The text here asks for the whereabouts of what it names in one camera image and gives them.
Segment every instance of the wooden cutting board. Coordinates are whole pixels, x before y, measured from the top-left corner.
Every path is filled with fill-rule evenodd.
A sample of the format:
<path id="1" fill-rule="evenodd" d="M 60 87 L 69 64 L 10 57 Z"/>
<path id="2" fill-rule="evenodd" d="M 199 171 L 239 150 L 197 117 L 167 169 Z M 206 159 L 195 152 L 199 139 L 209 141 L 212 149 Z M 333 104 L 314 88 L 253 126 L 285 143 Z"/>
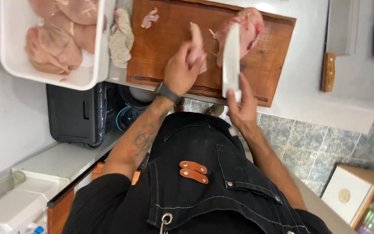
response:
<path id="1" fill-rule="evenodd" d="M 143 18 L 154 8 L 160 16 L 151 28 L 141 27 Z M 204 0 L 134 0 L 132 31 L 135 36 L 127 67 L 126 81 L 156 86 L 163 80 L 167 61 L 178 51 L 183 41 L 191 40 L 190 22 L 199 25 L 207 53 L 207 71 L 198 76 L 188 93 L 220 98 L 222 69 L 216 64 L 219 49 L 208 29 L 216 32 L 222 24 L 243 8 Z M 255 47 L 242 58 L 241 71 L 249 80 L 259 105 L 270 107 L 295 18 L 261 12 L 265 29 Z"/>

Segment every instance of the wooden knife handle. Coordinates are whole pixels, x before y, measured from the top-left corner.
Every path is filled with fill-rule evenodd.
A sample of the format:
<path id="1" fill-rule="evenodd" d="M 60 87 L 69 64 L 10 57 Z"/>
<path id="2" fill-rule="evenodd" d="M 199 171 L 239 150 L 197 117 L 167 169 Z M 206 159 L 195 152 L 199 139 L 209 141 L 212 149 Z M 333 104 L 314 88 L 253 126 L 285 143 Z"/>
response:
<path id="1" fill-rule="evenodd" d="M 322 68 L 322 81 L 321 81 L 321 91 L 329 93 L 333 91 L 334 77 L 335 77 L 335 53 L 325 53 L 324 55 L 324 65 Z"/>

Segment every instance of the person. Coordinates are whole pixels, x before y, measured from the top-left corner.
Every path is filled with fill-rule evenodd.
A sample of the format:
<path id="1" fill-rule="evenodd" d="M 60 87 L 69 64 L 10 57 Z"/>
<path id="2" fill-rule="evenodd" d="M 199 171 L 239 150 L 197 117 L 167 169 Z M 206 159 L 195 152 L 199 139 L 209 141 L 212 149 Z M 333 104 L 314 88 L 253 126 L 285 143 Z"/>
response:
<path id="1" fill-rule="evenodd" d="M 242 102 L 228 92 L 228 116 L 252 154 L 245 157 L 230 124 L 175 112 L 174 96 L 193 86 L 205 56 L 189 69 L 185 42 L 168 61 L 164 87 L 110 152 L 101 176 L 75 196 L 63 234 L 257 233 L 330 234 L 306 211 L 301 194 L 257 126 L 257 99 L 240 75 Z M 150 149 L 147 167 L 131 186 Z"/>

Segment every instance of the tiled floor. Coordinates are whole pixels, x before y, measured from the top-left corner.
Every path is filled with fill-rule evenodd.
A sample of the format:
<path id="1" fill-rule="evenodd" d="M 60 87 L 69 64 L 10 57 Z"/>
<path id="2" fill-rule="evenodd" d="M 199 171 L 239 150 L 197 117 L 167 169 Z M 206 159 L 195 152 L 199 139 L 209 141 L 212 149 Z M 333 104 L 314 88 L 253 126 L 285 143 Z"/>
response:
<path id="1" fill-rule="evenodd" d="M 204 113 L 212 104 L 187 99 L 184 110 Z M 231 124 L 225 113 L 221 118 Z M 320 195 L 335 163 L 374 170 L 374 124 L 368 135 L 258 114 L 258 126 L 283 164 Z M 241 139 L 245 150 L 246 142 Z"/>

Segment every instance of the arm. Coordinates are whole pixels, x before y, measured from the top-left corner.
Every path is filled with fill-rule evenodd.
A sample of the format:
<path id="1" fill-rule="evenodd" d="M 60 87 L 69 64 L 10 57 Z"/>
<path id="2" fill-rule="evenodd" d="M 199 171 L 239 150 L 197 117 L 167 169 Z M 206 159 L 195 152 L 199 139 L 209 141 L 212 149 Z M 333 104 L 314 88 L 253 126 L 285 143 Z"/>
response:
<path id="1" fill-rule="evenodd" d="M 196 60 L 191 69 L 186 64 L 190 42 L 185 42 L 167 64 L 164 73 L 165 85 L 179 96 L 193 86 L 206 56 Z M 110 152 L 101 175 L 120 173 L 132 180 L 157 136 L 169 110 L 174 103 L 164 96 L 157 97 L 148 109 L 138 117 Z"/>
<path id="2" fill-rule="evenodd" d="M 242 103 L 240 104 L 236 103 L 233 91 L 228 91 L 228 115 L 248 144 L 253 163 L 277 185 L 294 209 L 306 210 L 299 189 L 289 176 L 287 169 L 263 138 L 262 130 L 256 124 L 257 99 L 253 97 L 249 82 L 243 74 L 240 75 L 240 89 L 242 90 Z"/>

